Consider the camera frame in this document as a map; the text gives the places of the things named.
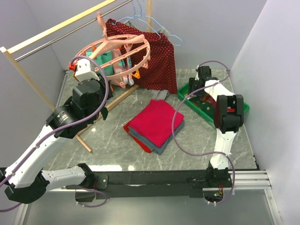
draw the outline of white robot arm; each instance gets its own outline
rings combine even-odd
[[[198,66],[196,71],[196,77],[189,80],[189,92],[205,86],[207,88],[204,91],[216,101],[214,124],[217,138],[214,151],[229,155],[234,137],[239,127],[243,125],[243,96],[235,95],[226,89],[217,78],[211,77],[211,69],[208,66]],[[204,96],[204,91],[200,91],[197,95]],[[227,158],[221,154],[214,154],[210,159],[210,164],[214,169],[219,170],[229,167]]]
[[[83,60],[83,62],[85,65],[89,65],[88,60]],[[81,120],[99,108],[105,95],[104,80],[99,77],[97,79],[94,77],[91,78],[89,73],[87,76],[89,76],[89,79],[80,81],[78,86],[73,89],[73,95],[64,105],[54,110],[46,120],[46,125],[42,128],[38,137],[21,157],[11,166],[0,168],[0,181],[3,181],[8,175],[12,174],[12,171],[21,160],[28,155],[31,149],[35,147],[35,144],[46,134],[61,126]],[[109,89],[108,98],[110,97],[112,97],[112,93]],[[105,120],[108,114],[107,109],[103,107],[100,112]],[[86,128],[88,124],[92,124],[97,118],[98,115],[48,137],[5,183],[8,185],[5,190],[8,198],[19,203],[31,203],[40,198],[46,191],[55,188],[68,185],[80,185],[84,188],[90,186],[94,182],[94,174],[86,164],[79,164],[72,168],[57,171],[45,171],[42,169],[63,148],[64,144],[72,139],[80,130]]]

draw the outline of red towel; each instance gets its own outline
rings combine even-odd
[[[130,121],[124,126],[124,130],[127,132],[127,134],[129,133],[129,128],[128,128],[129,125],[130,125]],[[135,140],[136,143],[138,143],[141,146],[142,149],[144,149],[145,152],[151,153],[151,150],[146,145],[144,145],[139,139],[133,137],[132,135],[130,136]]]
[[[149,105],[131,120],[130,127],[158,147],[161,147],[172,135],[171,124],[174,113],[175,110],[167,102],[152,99]],[[182,121],[183,115],[178,112],[175,118],[174,129]]]

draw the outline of silver metal bar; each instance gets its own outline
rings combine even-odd
[[[101,17],[106,16],[107,14],[113,12],[114,10],[116,10],[116,9],[118,9],[118,8],[121,8],[122,6],[124,6],[124,5],[128,4],[128,3],[130,3],[131,1],[132,1],[132,0],[127,0],[127,1],[125,1],[124,3],[122,3],[122,4],[118,5],[118,6],[116,6],[115,8],[113,8],[113,9],[107,11],[106,13],[103,13],[103,14],[101,15]],[[67,33],[65,33],[65,34],[63,34],[63,35],[61,35],[61,36],[55,38],[55,39],[53,39],[52,41],[49,41],[49,42],[47,42],[47,43],[41,45],[40,47],[37,47],[37,48],[33,49],[32,51],[30,51],[30,52],[28,52],[28,53],[26,53],[26,54],[24,54],[24,55],[22,55],[22,56],[16,58],[15,60],[16,60],[17,62],[19,62],[19,61],[21,61],[21,60],[27,58],[28,56],[30,56],[30,55],[32,55],[32,54],[34,54],[34,53],[36,53],[36,52],[38,52],[38,51],[40,51],[40,50],[46,48],[46,47],[52,45],[53,43],[55,43],[55,42],[57,42],[57,41],[59,41],[59,40],[65,38],[65,37],[69,36],[70,34],[73,34],[75,31],[80,30],[81,28],[83,28],[83,27],[85,27],[85,26],[91,24],[92,22],[94,22],[94,21],[96,21],[96,20],[97,20],[97,18],[92,19],[92,20],[90,20],[90,21],[84,23],[83,25],[81,25],[81,26],[79,26],[79,27],[77,27],[77,28],[75,28],[75,29],[73,29],[73,30],[71,30],[71,31],[69,31],[69,32],[67,32]]]
[[[18,211],[15,216],[13,225],[22,225],[23,224],[28,206],[29,206],[28,204],[22,204],[18,207]]]
[[[280,216],[280,212],[275,201],[275,197],[272,190],[264,191],[267,197],[268,205],[271,211],[271,215],[273,217],[273,221],[275,225],[283,225],[282,218]]]
[[[272,189],[266,171],[236,171],[235,190],[266,190]],[[217,191],[218,188],[203,188],[203,191]]]

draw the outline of red fabric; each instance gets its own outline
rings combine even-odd
[[[106,22],[108,37],[122,34],[143,34],[150,44],[148,69],[139,68],[141,78],[134,78],[135,84],[150,90],[168,90],[171,94],[177,94],[174,46],[166,36],[160,33],[161,38],[159,38],[156,33],[142,32],[121,22],[113,25],[111,22],[115,23],[116,21],[109,19]],[[142,44],[134,44],[132,49]],[[146,49],[130,56],[132,65],[142,61],[144,55],[146,55]]]
[[[129,128],[128,128],[129,125],[130,125],[130,121],[124,126],[124,130],[127,132],[127,134],[129,133]],[[144,149],[145,152],[151,153],[151,150],[146,145],[144,145],[139,139],[133,137],[132,135],[130,136],[135,140],[136,143],[138,143],[141,146],[142,149]]]
[[[149,139],[156,146],[161,147],[172,135],[172,119],[175,110],[163,100],[151,100],[138,115],[130,122],[130,127],[138,134]],[[182,123],[183,115],[176,114],[174,129]]]

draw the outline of hanging rod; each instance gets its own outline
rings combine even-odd
[[[118,5],[118,6],[116,6],[115,8],[113,8],[113,9],[107,11],[106,13],[103,13],[103,14],[101,15],[101,17],[106,16],[107,14],[109,14],[109,13],[115,11],[115,10],[118,9],[118,8],[121,8],[122,6],[124,6],[124,5],[128,4],[128,3],[130,3],[131,1],[132,1],[132,0],[127,0],[127,1],[125,1],[124,3],[122,3],[122,4]],[[17,62],[19,62],[19,61],[21,61],[21,60],[27,58],[28,56],[30,56],[30,55],[32,55],[32,54],[34,54],[34,53],[37,53],[38,51],[40,51],[40,50],[42,50],[42,49],[44,49],[44,48],[46,48],[46,47],[52,45],[53,43],[55,43],[55,42],[57,42],[57,41],[59,41],[59,40],[62,40],[63,38],[69,36],[70,34],[73,34],[75,31],[80,30],[81,28],[83,28],[83,27],[85,27],[85,26],[91,24],[92,22],[94,22],[94,21],[96,21],[96,20],[97,20],[97,18],[92,19],[92,20],[90,20],[90,21],[88,21],[88,22],[82,24],[81,26],[79,26],[79,27],[77,27],[77,28],[75,28],[75,29],[73,29],[73,30],[71,30],[71,31],[69,31],[69,32],[67,32],[67,33],[65,33],[65,34],[63,34],[63,35],[61,35],[61,36],[59,36],[59,37],[53,39],[52,41],[49,41],[49,42],[47,42],[47,43],[41,45],[40,47],[37,47],[37,48],[33,49],[32,51],[30,51],[30,52],[28,52],[28,53],[26,53],[26,54],[24,54],[24,55],[22,55],[22,56],[16,58],[15,60],[16,60]]]

